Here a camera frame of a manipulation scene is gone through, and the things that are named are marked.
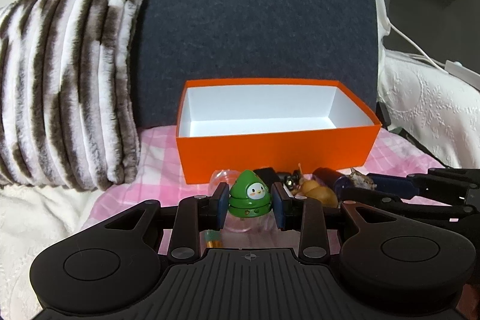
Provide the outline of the pink plaid blanket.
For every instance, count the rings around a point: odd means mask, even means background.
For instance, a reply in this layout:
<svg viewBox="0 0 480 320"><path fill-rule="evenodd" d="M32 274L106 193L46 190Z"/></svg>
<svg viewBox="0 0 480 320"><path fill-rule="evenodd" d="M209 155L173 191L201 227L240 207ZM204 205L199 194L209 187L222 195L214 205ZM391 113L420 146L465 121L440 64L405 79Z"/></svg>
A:
<svg viewBox="0 0 480 320"><path fill-rule="evenodd" d="M188 185L182 172L173 126L145 130L141 132L140 140L141 158L136 179L131 184L112 186L106 190L94 203L89 218L83 223L84 229L146 200L158 200L162 206L172 206L189 196L210 196L219 183L231 185L239 176L237 171L215 171L209 175L206 184ZM381 130L366 163L357 170L363 174L405 177L437 167L441 167L439 162L407 140ZM225 248L297 250L299 246L299 233L278 230L273 214L246 220L229 214L219 237Z"/></svg>

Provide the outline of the black phone clamp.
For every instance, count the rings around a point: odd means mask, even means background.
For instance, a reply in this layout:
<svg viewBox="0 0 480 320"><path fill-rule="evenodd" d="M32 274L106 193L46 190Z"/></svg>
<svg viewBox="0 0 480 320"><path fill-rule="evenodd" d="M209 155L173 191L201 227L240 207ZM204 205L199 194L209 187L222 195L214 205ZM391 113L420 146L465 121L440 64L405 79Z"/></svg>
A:
<svg viewBox="0 0 480 320"><path fill-rule="evenodd" d="M271 190L272 185L281 182L277 172L272 167L255 169L254 173L265 183L267 190L269 191Z"/></svg>

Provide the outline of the brown gourd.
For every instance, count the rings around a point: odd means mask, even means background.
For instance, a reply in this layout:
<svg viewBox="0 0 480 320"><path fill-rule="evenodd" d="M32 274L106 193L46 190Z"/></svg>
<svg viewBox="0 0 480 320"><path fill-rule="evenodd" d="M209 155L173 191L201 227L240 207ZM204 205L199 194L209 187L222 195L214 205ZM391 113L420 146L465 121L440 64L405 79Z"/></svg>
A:
<svg viewBox="0 0 480 320"><path fill-rule="evenodd" d="M298 164L298 180L295 190L298 194L315 199L327 208L338 208L338 196L326 183L323 169L317 169L310 175L304 174L301 164Z"/></svg>

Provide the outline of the green penguin toy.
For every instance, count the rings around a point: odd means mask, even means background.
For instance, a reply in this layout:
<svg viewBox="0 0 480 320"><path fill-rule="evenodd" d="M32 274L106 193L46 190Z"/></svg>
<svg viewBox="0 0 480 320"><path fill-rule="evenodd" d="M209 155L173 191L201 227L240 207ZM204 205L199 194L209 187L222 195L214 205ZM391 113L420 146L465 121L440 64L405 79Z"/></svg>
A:
<svg viewBox="0 0 480 320"><path fill-rule="evenodd" d="M269 189L254 171L243 171L229 192L229 213L234 217L258 218L272 208Z"/></svg>

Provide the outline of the orange cardboard box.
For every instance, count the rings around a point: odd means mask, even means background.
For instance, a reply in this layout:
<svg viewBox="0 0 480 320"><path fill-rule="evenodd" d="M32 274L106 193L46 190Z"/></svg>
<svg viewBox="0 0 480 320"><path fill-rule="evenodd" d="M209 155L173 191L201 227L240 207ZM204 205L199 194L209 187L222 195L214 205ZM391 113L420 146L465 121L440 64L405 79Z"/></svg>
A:
<svg viewBox="0 0 480 320"><path fill-rule="evenodd" d="M182 92L176 145L185 181L205 184L221 169L361 166L380 128L337 80L197 79Z"/></svg>

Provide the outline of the striped furry pillow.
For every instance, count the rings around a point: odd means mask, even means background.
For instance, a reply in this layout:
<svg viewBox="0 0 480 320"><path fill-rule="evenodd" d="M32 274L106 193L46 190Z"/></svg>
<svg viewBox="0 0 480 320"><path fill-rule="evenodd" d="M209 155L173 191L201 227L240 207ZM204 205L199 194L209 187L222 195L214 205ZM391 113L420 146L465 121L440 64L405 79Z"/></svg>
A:
<svg viewBox="0 0 480 320"><path fill-rule="evenodd" d="M143 0L1 9L1 183L105 190L137 176L130 49Z"/></svg>

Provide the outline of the white power adapter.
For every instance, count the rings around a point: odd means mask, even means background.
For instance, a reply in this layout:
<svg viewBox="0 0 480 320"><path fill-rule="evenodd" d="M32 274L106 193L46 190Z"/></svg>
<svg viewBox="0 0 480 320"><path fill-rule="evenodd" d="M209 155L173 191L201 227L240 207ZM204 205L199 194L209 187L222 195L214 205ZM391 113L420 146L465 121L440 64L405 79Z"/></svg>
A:
<svg viewBox="0 0 480 320"><path fill-rule="evenodd" d="M480 90L480 75L479 73L464 67L460 62L452 62L447 60L445 63L445 71L455 76L458 79L463 80L468 85Z"/></svg>

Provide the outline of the dark blue cylindrical bottle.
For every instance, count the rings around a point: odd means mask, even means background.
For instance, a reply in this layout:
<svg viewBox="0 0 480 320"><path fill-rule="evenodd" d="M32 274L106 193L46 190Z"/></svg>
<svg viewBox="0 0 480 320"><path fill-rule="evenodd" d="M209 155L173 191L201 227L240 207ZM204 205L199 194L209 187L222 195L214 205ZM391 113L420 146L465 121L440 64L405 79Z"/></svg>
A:
<svg viewBox="0 0 480 320"><path fill-rule="evenodd" d="M353 183L348 176L329 168L317 168L312 173L312 179L333 190L338 199L342 198L345 189L353 188Z"/></svg>

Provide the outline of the dark grey back cushion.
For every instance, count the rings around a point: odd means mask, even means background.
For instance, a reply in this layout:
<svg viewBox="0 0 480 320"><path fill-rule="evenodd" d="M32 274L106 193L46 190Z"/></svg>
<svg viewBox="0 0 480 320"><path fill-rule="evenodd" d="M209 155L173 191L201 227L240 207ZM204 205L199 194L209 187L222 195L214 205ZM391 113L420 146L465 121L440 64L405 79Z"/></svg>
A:
<svg viewBox="0 0 480 320"><path fill-rule="evenodd" d="M334 79L377 101L375 0L143 0L131 49L137 126L176 123L186 81Z"/></svg>

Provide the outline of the white lace sofa cover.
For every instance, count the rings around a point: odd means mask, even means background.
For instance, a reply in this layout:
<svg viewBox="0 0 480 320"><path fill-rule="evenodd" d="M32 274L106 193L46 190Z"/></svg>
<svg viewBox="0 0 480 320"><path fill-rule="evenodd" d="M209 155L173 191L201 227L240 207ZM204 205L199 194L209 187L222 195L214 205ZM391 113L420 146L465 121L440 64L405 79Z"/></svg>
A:
<svg viewBox="0 0 480 320"><path fill-rule="evenodd" d="M386 49L392 29L384 0L375 0L378 32L377 97L392 126L401 127L434 157L454 168L479 167L479 91L422 62Z"/></svg>

